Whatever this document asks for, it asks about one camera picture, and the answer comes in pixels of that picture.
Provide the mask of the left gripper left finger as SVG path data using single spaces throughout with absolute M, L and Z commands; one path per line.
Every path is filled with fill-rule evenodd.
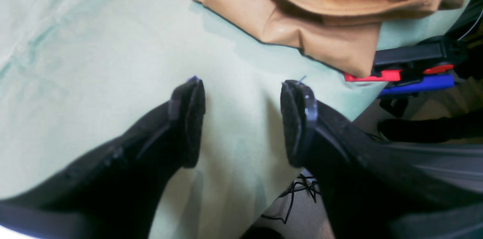
M 198 77 L 122 135 L 1 200 L 1 230 L 30 239 L 146 239 L 171 177 L 194 168 L 206 111 Z

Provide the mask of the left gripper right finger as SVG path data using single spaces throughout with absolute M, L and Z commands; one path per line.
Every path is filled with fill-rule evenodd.
M 288 161 L 315 177 L 335 238 L 482 238 L 481 144 L 375 141 L 296 80 L 280 105 Z

